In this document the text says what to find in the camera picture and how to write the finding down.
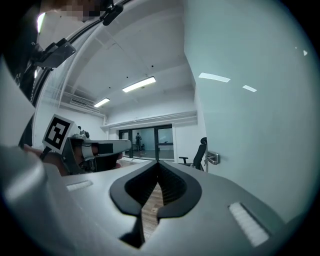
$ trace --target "gray plastic surface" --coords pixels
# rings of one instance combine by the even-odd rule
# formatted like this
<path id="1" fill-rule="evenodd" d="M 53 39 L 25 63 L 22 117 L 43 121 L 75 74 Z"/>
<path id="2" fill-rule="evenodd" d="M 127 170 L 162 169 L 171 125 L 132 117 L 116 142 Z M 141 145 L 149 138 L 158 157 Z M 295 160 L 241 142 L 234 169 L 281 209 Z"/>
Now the gray plastic surface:
<path id="1" fill-rule="evenodd" d="M 1 194 L 7 207 L 48 254 L 142 255 L 79 207 L 54 165 L 42 164 L 20 148 L 7 147 L 0 147 L 0 161 Z"/>
<path id="2" fill-rule="evenodd" d="M 253 248 L 228 206 L 241 202 L 271 234 L 272 248 L 285 227 L 275 212 L 225 178 L 167 162 L 200 183 L 197 205 L 179 218 L 161 219 L 140 249 L 118 238 L 130 232 L 136 218 L 122 214 L 109 195 L 117 178 L 148 162 L 121 169 L 61 177 L 57 168 L 19 148 L 0 147 L 1 193 L 23 230 L 51 255 L 248 255 Z M 86 182 L 69 191 L 66 185 Z"/>
<path id="3" fill-rule="evenodd" d="M 228 206 L 241 202 L 274 235 L 284 222 L 267 205 L 234 182 L 182 164 L 166 162 L 196 178 L 202 188 L 198 204 L 185 216 L 161 219 L 142 245 L 144 252 L 158 255 L 249 255 L 249 240 Z"/>

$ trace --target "pixelated blur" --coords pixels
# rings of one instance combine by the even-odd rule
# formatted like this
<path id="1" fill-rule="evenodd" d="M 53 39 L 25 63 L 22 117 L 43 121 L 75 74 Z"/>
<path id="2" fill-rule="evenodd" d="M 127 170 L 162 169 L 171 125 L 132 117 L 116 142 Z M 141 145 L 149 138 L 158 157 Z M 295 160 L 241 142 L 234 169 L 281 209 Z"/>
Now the pixelated blur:
<path id="1" fill-rule="evenodd" d="M 60 11 L 64 16 L 86 22 L 99 17 L 111 3 L 111 0 L 67 0 Z"/>

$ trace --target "black cable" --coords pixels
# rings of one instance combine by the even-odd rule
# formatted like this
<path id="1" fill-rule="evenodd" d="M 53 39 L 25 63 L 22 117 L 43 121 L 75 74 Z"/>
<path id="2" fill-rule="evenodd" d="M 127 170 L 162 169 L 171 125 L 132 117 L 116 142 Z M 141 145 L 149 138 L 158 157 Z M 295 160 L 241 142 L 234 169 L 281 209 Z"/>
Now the black cable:
<path id="1" fill-rule="evenodd" d="M 46 157 L 46 155 L 51 151 L 51 148 L 46 146 L 44 151 L 40 155 L 40 159 L 43 161 Z"/>

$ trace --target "door handle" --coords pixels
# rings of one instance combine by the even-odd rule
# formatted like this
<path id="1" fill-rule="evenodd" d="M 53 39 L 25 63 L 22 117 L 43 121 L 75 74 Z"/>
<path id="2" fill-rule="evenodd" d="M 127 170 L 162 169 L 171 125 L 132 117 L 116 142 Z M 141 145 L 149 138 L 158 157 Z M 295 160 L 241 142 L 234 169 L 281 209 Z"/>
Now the door handle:
<path id="1" fill-rule="evenodd" d="M 208 151 L 207 155 L 205 156 L 206 162 L 209 162 L 213 165 L 220 164 L 220 155 L 216 152 Z"/>

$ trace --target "wall trim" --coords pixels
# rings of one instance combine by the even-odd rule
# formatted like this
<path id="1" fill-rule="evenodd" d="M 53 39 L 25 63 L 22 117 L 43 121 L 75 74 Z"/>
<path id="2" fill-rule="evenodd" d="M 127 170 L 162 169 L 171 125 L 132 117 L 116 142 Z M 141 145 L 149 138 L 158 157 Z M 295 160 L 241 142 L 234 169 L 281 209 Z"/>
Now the wall trim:
<path id="1" fill-rule="evenodd" d="M 142 118 L 136 118 L 134 120 L 126 120 L 123 122 L 107 123 L 100 128 L 104 131 L 110 130 L 124 130 L 143 127 L 160 126 L 167 124 L 183 124 L 183 123 L 196 123 L 197 111 L 188 111 L 181 113 L 171 113 L 157 116 L 147 116 Z"/>

